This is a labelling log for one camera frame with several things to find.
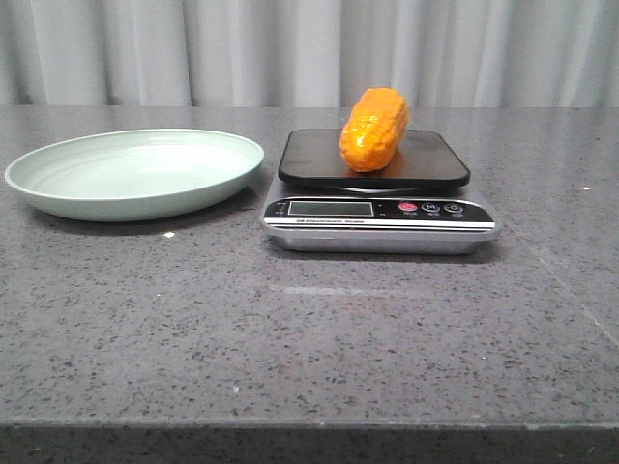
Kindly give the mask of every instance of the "scale base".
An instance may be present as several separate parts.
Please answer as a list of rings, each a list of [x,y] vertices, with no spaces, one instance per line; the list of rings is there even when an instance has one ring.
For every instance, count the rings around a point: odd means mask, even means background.
[[[386,215],[388,219],[378,213],[371,217],[295,215],[290,214],[290,202],[362,202],[371,203],[373,210],[381,204],[405,202],[423,207],[433,203],[440,211],[427,214],[420,208],[419,215],[402,218],[399,216],[405,213],[396,211],[395,215]],[[447,205],[462,205],[464,217],[444,211]],[[466,216],[468,212],[474,213],[471,218]],[[291,250],[441,255],[471,253],[481,243],[496,238],[502,228],[496,214],[470,185],[435,191],[351,191],[294,186],[277,176],[267,195],[261,223],[280,247]]]

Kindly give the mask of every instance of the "corn cob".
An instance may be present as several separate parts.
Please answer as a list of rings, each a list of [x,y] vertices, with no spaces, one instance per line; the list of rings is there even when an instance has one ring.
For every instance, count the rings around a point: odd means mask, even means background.
[[[367,89],[341,132],[341,156],[357,172],[382,169],[396,153],[408,119],[408,105],[398,91]]]

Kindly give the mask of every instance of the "white curtain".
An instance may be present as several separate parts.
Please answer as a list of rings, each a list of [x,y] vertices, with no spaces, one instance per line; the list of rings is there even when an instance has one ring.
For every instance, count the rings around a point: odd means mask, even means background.
[[[619,106],[619,0],[0,0],[0,103]]]

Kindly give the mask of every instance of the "light green plate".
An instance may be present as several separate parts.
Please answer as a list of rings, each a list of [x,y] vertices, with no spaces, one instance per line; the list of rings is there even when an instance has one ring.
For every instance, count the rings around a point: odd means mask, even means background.
[[[28,153],[5,179],[33,207],[64,218],[166,218],[242,190],[264,158],[257,143],[211,130],[102,133]]]

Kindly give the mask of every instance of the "electronic scale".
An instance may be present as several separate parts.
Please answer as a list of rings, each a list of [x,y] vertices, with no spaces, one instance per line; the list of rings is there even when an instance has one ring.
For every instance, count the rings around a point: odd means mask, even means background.
[[[389,165],[370,173],[341,158],[340,134],[290,133],[261,215],[281,247],[466,254],[499,235],[501,222],[439,134],[407,130]]]

